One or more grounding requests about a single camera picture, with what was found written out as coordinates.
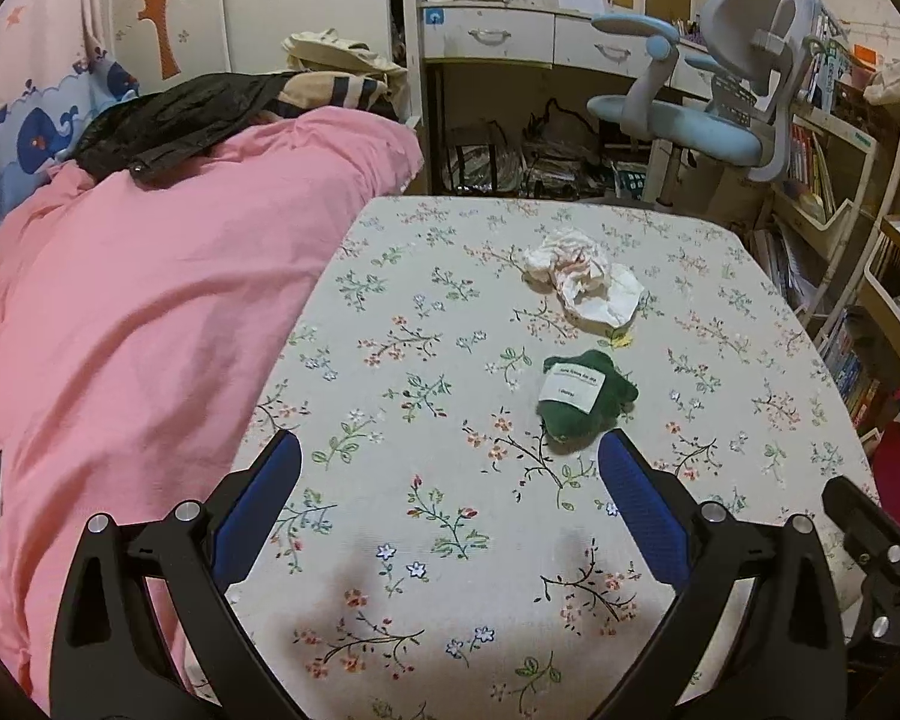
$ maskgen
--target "green plush toy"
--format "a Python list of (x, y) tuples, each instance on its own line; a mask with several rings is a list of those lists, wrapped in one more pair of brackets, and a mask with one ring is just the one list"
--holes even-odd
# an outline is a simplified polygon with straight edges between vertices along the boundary
[(613, 427), (639, 392), (599, 349), (580, 357), (549, 357), (538, 413), (557, 442), (576, 442)]

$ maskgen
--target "pink bed sheet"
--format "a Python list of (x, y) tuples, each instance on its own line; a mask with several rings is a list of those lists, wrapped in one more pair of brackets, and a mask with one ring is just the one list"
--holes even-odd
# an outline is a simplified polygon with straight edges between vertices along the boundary
[[(413, 133), (326, 108), (253, 127), (167, 189), (67, 163), (0, 229), (0, 657), (48, 707), (82, 526), (164, 515), (230, 469), (354, 218), (422, 162)], [(180, 636), (166, 594), (161, 625)]]

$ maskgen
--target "tree decal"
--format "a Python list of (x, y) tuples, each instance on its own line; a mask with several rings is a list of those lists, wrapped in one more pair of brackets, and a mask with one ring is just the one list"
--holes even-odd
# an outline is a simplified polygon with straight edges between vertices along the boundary
[(150, 20), (156, 27), (156, 39), (160, 47), (160, 76), (164, 80), (177, 76), (180, 66), (173, 57), (173, 47), (167, 32), (167, 0), (144, 0), (144, 9), (137, 14), (137, 20)]

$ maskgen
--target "floral tablecloth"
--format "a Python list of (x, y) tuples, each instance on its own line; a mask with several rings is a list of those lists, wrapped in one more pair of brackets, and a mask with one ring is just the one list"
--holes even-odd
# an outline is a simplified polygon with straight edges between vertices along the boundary
[[(522, 279), (517, 252), (562, 225), (647, 287), (626, 330), (584, 333)], [(648, 461), (737, 517), (807, 512), (842, 603), (856, 597), (821, 491), (837, 474), (871, 491), (863, 451), (811, 341), (732, 234), (605, 206), (376, 199), (234, 466), (278, 427), (304, 449), (271, 541), (227, 595), (310, 717), (573, 720), (607, 696), (673, 591), (608, 497), (596, 443), (562, 455), (541, 434), (543, 360), (594, 347), (639, 388), (621, 426)], [(738, 590), (690, 693), (716, 677)]]

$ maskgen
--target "desk chair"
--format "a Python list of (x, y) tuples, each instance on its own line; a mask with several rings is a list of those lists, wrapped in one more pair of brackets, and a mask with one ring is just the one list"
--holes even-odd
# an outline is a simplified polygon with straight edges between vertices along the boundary
[[(709, 0), (701, 14), (701, 32), (709, 57), (694, 56), (693, 67), (714, 71), (719, 93), (706, 111), (655, 100), (679, 61), (677, 28), (660, 19), (611, 14), (593, 19), (610, 34), (647, 38), (650, 68), (629, 93), (591, 98), (588, 111), (616, 122), (626, 135), (663, 139), (676, 146), (665, 187), (676, 178), (681, 149), (724, 165), (746, 169), (746, 178), (768, 183), (784, 175), (790, 160), (790, 106), (812, 58), (805, 38), (811, 34), (818, 0)], [(773, 73), (779, 74), (773, 93)], [(749, 81), (752, 94), (741, 82)], [(769, 96), (766, 108), (755, 95)], [(732, 114), (722, 114), (722, 110)], [(749, 120), (773, 123), (767, 146), (749, 129)], [(664, 190), (663, 205), (668, 205)]]

